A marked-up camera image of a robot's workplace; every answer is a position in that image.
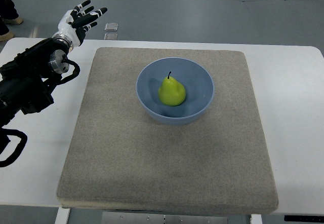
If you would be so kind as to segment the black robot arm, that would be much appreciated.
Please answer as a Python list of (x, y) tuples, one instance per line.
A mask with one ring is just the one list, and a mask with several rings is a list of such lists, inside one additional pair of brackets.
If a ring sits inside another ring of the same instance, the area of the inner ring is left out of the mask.
[(1, 66), (1, 126), (18, 111), (38, 113), (53, 104), (52, 92), (79, 75), (80, 67), (68, 59), (70, 45), (47, 38)]

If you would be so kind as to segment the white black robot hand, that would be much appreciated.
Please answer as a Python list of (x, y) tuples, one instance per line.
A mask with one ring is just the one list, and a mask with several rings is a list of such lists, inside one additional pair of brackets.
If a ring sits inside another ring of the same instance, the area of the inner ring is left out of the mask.
[(96, 26), (97, 19), (107, 12), (106, 7), (95, 10), (90, 3), (90, 0), (86, 0), (68, 10), (58, 24), (58, 31), (52, 36), (54, 40), (63, 42), (69, 51), (83, 43), (86, 33)]

